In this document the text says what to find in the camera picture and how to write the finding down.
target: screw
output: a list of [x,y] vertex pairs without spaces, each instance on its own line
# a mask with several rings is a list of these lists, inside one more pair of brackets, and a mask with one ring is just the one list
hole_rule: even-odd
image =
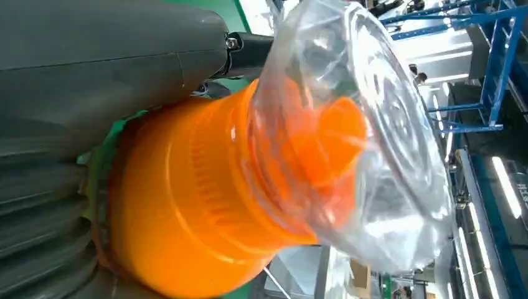
[[233,37],[229,37],[225,40],[225,45],[227,45],[227,48],[229,50],[235,50],[238,49],[238,40],[234,39]]

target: clear plastic bag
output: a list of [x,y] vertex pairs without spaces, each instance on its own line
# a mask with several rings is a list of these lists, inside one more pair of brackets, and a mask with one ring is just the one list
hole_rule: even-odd
[[307,224],[387,272],[439,254],[451,195],[435,134],[408,67],[358,3],[305,0],[290,13],[248,117],[249,181],[283,226]]

